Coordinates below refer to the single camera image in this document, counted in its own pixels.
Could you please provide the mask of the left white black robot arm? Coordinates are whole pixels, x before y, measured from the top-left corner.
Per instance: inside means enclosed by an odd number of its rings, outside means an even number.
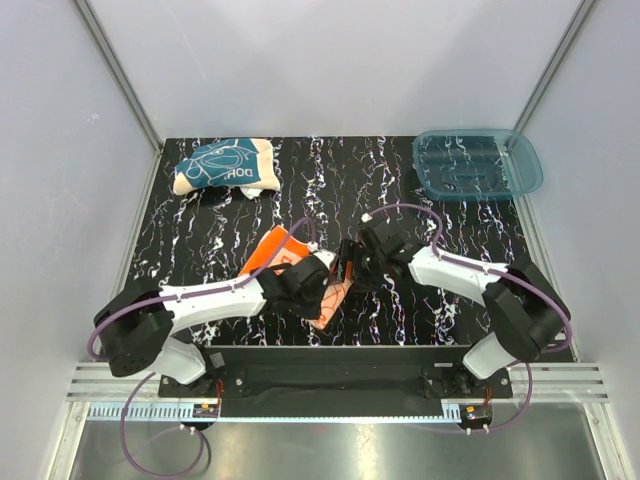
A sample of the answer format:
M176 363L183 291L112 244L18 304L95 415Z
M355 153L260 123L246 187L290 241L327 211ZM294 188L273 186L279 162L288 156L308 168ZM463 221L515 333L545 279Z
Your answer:
M290 312L312 319L321 311L334 262L334 253L319 250L293 265L217 283L161 287L136 280L96 314L89 345L100 341L101 358L115 378L148 370L176 380L193 395L206 395L216 382L211 361L174 335L235 317Z

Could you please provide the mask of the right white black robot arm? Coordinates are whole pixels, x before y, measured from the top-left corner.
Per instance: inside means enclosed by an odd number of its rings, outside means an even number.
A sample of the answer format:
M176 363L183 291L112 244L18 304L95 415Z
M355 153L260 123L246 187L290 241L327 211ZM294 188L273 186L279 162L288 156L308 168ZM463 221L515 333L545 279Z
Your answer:
M567 333L571 314L537 265L486 263L411 243L386 224L368 225L356 240L340 243L336 276L362 291L381 287L386 276L440 288L484 307L491 330L462 357L454 384L466 396L486 389L490 377L514 363L537 360Z

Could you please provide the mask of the orange Doraemon towel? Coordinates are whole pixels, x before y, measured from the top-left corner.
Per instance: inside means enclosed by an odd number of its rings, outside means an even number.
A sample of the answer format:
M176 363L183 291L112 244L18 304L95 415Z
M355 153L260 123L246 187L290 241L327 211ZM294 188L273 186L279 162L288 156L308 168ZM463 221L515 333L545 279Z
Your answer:
M257 276L267 295L263 314L291 313L323 330L353 285L353 263L339 259L328 267L313 257L310 247L276 226L266 233L241 269Z

